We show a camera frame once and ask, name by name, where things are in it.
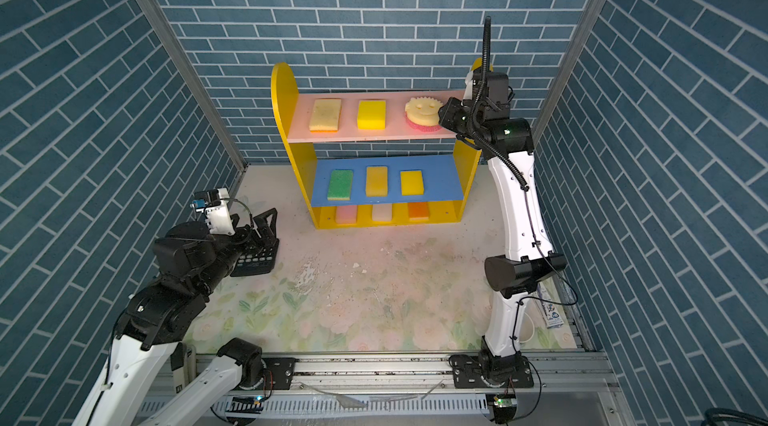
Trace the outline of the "pale yellow tan sponge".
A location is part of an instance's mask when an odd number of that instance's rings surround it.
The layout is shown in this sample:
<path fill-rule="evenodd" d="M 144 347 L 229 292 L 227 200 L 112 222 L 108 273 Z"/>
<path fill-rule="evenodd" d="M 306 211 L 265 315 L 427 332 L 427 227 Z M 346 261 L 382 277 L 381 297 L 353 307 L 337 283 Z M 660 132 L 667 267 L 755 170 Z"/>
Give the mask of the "pale yellow tan sponge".
<path fill-rule="evenodd" d="M 342 101 L 339 98 L 316 99 L 313 103 L 308 129 L 312 133 L 337 132 Z"/>

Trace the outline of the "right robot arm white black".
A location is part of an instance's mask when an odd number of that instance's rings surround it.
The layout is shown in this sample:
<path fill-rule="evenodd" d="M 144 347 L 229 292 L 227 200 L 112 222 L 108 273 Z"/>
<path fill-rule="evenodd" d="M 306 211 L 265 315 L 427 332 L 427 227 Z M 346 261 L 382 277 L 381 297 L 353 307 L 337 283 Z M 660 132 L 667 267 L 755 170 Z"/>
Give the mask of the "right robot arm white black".
<path fill-rule="evenodd" d="M 491 387 L 522 386 L 531 380 L 519 332 L 528 305 L 539 300 L 539 284 L 560 274 L 565 257 L 545 231 L 535 184 L 534 140 L 529 122 L 513 119 L 514 93 L 506 74 L 491 67 L 492 21 L 483 24 L 480 63 L 466 79 L 465 96 L 450 98 L 439 111 L 441 127 L 480 152 L 500 202 L 505 232 L 503 254 L 484 261 L 494 292 L 491 319 L 472 368 L 458 369 L 459 382 Z"/>

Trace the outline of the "bright yellow sponge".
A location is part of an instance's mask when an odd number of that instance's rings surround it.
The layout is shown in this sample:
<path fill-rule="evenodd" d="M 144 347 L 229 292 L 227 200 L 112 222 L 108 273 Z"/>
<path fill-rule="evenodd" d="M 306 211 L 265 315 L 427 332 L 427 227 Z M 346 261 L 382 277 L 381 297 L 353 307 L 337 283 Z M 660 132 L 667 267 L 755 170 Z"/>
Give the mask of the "bright yellow sponge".
<path fill-rule="evenodd" d="M 402 196 L 422 196 L 425 193 L 422 171 L 401 171 L 400 186 Z"/>
<path fill-rule="evenodd" d="M 386 129 L 387 104 L 385 100 L 363 100 L 358 104 L 357 128 L 366 131 Z"/>

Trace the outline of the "orange sponge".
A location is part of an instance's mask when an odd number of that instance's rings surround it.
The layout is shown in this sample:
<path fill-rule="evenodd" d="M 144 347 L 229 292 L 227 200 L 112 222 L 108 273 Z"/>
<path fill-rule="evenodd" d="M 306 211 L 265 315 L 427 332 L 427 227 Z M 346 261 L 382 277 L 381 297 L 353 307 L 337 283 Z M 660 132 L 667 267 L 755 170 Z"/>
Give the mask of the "orange sponge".
<path fill-rule="evenodd" d="M 411 222 L 423 222 L 430 219 L 428 202 L 411 202 L 408 204 L 408 217 Z"/>

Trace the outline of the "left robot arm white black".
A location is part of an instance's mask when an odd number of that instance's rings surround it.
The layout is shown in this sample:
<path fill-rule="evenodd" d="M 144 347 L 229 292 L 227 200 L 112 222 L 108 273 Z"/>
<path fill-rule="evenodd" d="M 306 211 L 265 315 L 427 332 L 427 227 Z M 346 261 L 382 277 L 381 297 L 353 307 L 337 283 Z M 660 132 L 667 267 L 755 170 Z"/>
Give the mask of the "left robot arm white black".
<path fill-rule="evenodd" d="M 112 328 L 105 365 L 74 422 L 129 425 L 160 368 L 171 361 L 186 370 L 183 339 L 227 277 L 267 274 L 274 269 L 279 239 L 276 209 L 246 219 L 229 210 L 227 189 L 198 191 L 191 206 L 200 219 L 178 224 L 155 239 L 159 274 L 132 296 Z M 232 390 L 258 391 L 262 404 L 275 376 L 261 347 L 234 338 L 219 348 L 202 373 L 148 419 L 150 425 L 193 425 Z"/>

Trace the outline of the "beige pale pink sponge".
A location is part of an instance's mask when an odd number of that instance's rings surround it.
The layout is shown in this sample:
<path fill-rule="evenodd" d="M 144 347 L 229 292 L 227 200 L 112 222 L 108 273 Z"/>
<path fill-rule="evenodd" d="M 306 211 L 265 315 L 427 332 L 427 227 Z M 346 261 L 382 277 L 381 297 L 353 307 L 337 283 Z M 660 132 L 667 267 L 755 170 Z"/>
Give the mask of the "beige pale pink sponge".
<path fill-rule="evenodd" d="M 371 219 L 374 223 L 391 223 L 393 221 L 393 205 L 374 204 Z"/>

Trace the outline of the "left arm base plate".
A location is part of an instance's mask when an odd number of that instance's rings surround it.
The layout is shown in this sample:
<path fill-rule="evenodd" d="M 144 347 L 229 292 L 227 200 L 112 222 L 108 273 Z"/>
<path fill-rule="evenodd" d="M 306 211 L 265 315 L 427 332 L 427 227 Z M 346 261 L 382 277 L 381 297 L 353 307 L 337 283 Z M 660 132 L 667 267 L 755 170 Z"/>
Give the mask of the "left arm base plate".
<path fill-rule="evenodd" d="M 262 392 L 288 390 L 295 369 L 294 358 L 236 360 L 216 356 L 199 374 L 204 386 L 226 394 L 233 391 Z"/>

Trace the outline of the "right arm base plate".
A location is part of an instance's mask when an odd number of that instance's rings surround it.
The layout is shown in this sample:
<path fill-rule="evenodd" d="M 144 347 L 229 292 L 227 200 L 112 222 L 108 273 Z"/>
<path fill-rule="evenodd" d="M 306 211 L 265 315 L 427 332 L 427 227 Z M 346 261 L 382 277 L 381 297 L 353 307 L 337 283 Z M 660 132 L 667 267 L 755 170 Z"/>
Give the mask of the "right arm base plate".
<path fill-rule="evenodd" d="M 528 389 L 534 386 L 532 367 L 522 354 L 506 357 L 454 354 L 448 364 L 456 389 L 509 388 Z"/>

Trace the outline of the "green sponge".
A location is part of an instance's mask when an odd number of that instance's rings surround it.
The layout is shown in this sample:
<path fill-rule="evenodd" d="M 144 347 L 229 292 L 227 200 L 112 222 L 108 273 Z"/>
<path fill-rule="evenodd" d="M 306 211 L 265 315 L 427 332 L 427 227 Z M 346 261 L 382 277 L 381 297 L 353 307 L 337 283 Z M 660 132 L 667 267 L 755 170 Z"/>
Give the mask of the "green sponge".
<path fill-rule="evenodd" d="M 353 170 L 332 170 L 328 183 L 326 198 L 329 201 L 349 201 L 351 199 L 353 182 Z"/>

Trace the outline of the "smiley face round sponge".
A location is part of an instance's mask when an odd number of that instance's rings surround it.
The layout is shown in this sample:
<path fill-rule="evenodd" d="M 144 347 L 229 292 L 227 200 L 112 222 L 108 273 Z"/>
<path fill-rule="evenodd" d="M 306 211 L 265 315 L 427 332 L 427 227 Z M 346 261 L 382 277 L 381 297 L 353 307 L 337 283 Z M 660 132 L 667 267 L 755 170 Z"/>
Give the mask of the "smiley face round sponge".
<path fill-rule="evenodd" d="M 422 132 L 435 132 L 441 129 L 439 111 L 443 102 L 432 97 L 411 98 L 404 107 L 407 124 Z"/>

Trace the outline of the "yellow sponge rectangle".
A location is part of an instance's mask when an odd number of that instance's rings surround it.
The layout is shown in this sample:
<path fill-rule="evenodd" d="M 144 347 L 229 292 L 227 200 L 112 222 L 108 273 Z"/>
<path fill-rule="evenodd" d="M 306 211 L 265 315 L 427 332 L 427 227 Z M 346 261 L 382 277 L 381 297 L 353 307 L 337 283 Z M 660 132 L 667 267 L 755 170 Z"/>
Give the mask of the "yellow sponge rectangle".
<path fill-rule="evenodd" d="M 369 166 L 366 168 L 365 193 L 367 197 L 388 195 L 388 167 Z"/>

